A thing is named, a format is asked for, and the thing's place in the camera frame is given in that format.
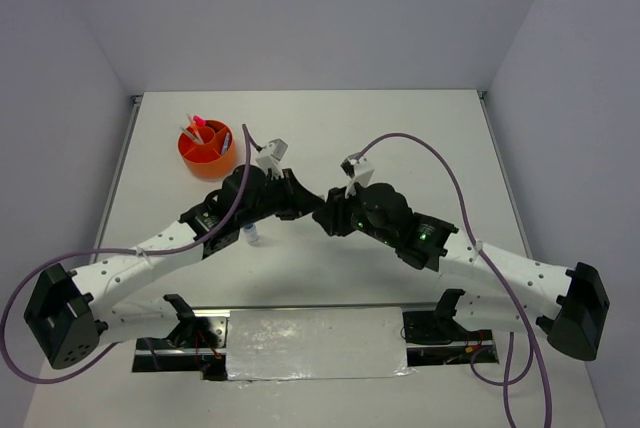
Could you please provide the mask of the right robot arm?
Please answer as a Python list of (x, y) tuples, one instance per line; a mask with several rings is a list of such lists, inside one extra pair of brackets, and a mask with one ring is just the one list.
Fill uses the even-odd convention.
[(445, 289), (438, 303), (435, 328), (446, 339), (522, 323), (570, 358), (597, 357), (610, 300), (598, 270), (587, 263), (549, 265), (472, 241), (455, 225), (412, 210), (387, 183), (352, 192), (334, 188), (313, 218), (330, 236), (359, 232), (414, 269), (468, 280), (467, 288)]

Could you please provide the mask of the reflective silver front panel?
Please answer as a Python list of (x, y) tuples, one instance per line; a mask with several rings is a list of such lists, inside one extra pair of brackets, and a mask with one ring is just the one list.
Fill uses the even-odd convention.
[(397, 307), (234, 311), (227, 375), (236, 381), (405, 376), (402, 328)]

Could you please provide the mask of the small blue-capped glue bottle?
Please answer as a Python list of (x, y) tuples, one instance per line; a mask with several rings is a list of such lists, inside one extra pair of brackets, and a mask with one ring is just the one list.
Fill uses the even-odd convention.
[(246, 241), (250, 244), (250, 245), (256, 245), (259, 243), (259, 233), (257, 230), (257, 227), (254, 223), (245, 225), (243, 227), (243, 233), (245, 236)]

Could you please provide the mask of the black highlighter pink cap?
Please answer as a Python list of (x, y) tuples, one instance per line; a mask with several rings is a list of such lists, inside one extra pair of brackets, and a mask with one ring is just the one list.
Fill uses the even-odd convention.
[(194, 129), (194, 130), (199, 130), (202, 127), (206, 126), (206, 121), (199, 117), (199, 116), (188, 116), (189, 122), (190, 122), (190, 126)]

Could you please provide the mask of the green clear pen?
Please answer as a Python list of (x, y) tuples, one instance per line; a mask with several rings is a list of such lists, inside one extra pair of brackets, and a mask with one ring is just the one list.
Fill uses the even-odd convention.
[(186, 127), (181, 127), (180, 130), (187, 138), (189, 138), (196, 145), (202, 145), (203, 144), (203, 141), (199, 137), (199, 134), (197, 132), (191, 132)]

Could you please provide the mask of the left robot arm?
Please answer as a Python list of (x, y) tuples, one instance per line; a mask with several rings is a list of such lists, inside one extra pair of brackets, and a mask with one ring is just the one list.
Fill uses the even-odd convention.
[(323, 199), (293, 172), (273, 178), (241, 165), (221, 187), (164, 231), (133, 248), (66, 272), (56, 263), (38, 277), (24, 319), (50, 366), (70, 368), (102, 343), (160, 338), (182, 347), (218, 342), (215, 328), (178, 294), (165, 294), (150, 310), (122, 305), (129, 295), (169, 273), (195, 265), (235, 243), (243, 227), (275, 216), (292, 221), (313, 213)]

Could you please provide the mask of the orange round divided container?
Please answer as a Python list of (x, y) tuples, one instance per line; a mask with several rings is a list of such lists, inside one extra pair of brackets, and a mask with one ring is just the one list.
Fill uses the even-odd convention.
[[(207, 180), (222, 178), (236, 166), (235, 137), (226, 124), (212, 119), (205, 121), (206, 126), (200, 129), (204, 143), (196, 145), (181, 133), (177, 142), (178, 152), (194, 176)], [(231, 142), (227, 153), (221, 155), (220, 150), (227, 132), (231, 133)]]

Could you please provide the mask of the orange slim pen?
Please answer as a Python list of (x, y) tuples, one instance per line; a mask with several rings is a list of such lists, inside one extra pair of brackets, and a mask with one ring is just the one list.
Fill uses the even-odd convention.
[(187, 119), (189, 121), (190, 137), (194, 143), (202, 145), (204, 143), (203, 138), (200, 134), (200, 129), (206, 125), (206, 122), (200, 116), (191, 114), (187, 115)]

